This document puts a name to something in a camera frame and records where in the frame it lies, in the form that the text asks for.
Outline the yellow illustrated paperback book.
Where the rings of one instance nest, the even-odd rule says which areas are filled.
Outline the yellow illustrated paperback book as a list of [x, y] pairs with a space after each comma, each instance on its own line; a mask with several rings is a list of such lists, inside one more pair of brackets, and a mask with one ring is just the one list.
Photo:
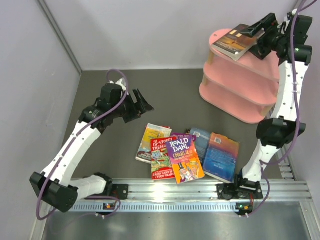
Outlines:
[[169, 137], [171, 132], [172, 129], [169, 126], [158, 126], [148, 123], [145, 127], [135, 159], [143, 163], [151, 164], [151, 140]]

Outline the dark brown paperback book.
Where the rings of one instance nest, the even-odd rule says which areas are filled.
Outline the dark brown paperback book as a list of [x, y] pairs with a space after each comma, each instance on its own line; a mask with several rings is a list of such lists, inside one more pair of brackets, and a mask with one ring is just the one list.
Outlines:
[[240, 31], [248, 27], [249, 26], [246, 24], [239, 24], [237, 27], [216, 40], [211, 46], [232, 60], [238, 61], [251, 47], [256, 44], [257, 39], [265, 33], [263, 29], [253, 37], [248, 37], [240, 33]]

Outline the red 13-storey treehouse book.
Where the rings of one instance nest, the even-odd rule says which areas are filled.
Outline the red 13-storey treehouse book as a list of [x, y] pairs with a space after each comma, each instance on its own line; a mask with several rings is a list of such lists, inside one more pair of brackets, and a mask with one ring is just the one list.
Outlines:
[[151, 147], [151, 179], [153, 181], [174, 179], [175, 174], [172, 168], [166, 143], [176, 140], [175, 136], [155, 138], [150, 141]]

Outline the Roald Dahl Charlie book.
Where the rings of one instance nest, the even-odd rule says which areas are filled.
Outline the Roald Dahl Charlie book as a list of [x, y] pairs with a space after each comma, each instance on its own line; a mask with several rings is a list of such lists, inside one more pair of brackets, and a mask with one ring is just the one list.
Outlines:
[[165, 145], [177, 184], [205, 177], [192, 136], [170, 140]]

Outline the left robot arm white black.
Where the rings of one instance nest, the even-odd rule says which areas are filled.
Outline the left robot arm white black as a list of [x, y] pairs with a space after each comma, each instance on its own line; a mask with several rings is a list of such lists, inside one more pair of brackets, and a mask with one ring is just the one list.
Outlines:
[[102, 87], [100, 97], [82, 111], [53, 161], [42, 172], [31, 175], [29, 181], [39, 200], [66, 213], [79, 200], [111, 195], [113, 180], [105, 174], [95, 173], [79, 180], [72, 180], [72, 176], [86, 152], [114, 119], [122, 118], [129, 123], [154, 110], [138, 89], [133, 93], [135, 100], [122, 83], [111, 82]]

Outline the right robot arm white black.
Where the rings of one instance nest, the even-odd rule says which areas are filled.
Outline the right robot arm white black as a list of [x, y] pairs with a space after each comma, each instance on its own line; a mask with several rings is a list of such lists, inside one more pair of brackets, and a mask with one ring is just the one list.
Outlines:
[[313, 48], [305, 44], [312, 22], [312, 17], [300, 15], [294, 10], [279, 24], [275, 14], [270, 13], [241, 31], [241, 34], [250, 38], [264, 31], [249, 51], [260, 60], [271, 52], [276, 53], [279, 87], [271, 117], [257, 126], [258, 142], [249, 162], [235, 176], [234, 183], [225, 185], [219, 191], [219, 198], [262, 199], [260, 181], [271, 159], [283, 146], [293, 146], [306, 130], [306, 124], [300, 121], [299, 105], [304, 77], [313, 53]]

